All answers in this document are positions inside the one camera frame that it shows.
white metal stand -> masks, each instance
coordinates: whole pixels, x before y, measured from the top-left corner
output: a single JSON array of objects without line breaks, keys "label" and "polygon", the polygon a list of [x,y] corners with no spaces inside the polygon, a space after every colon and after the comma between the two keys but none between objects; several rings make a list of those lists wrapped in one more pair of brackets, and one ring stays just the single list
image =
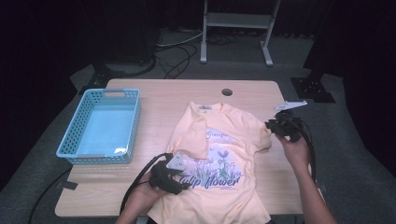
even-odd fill
[{"label": "white metal stand", "polygon": [[201,42],[201,63],[206,63],[206,29],[207,26],[221,27],[242,27],[242,28],[258,28],[267,29],[266,37],[260,41],[262,53],[267,66],[273,66],[270,52],[268,50],[268,42],[274,28],[277,10],[279,9],[280,0],[276,0],[272,15],[251,15],[251,14],[233,14],[233,13],[214,13],[207,12],[207,1],[205,0],[204,8],[204,26]]}]

basket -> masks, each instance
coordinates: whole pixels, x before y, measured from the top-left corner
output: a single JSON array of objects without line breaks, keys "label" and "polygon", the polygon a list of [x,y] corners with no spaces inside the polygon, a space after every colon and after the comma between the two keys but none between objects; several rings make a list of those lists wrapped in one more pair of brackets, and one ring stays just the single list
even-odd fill
[{"label": "basket", "polygon": [[73,165],[126,164],[132,160],[140,90],[86,90],[56,155]]}]

wooden table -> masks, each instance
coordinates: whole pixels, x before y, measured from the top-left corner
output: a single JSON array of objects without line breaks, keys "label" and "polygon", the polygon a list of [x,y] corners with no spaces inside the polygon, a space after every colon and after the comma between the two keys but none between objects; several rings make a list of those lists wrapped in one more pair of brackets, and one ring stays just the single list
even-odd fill
[{"label": "wooden table", "polygon": [[[142,109],[132,162],[73,166],[68,181],[78,186],[75,190],[63,189],[55,208],[59,217],[117,216],[125,191],[143,167],[165,151],[189,102],[223,102],[246,110],[261,121],[272,119],[274,107],[284,103],[273,81],[113,79],[107,87],[140,90]],[[233,94],[225,96],[223,89]],[[258,194],[270,215],[301,214],[297,180],[273,134],[271,140],[272,146],[254,157]]]}]

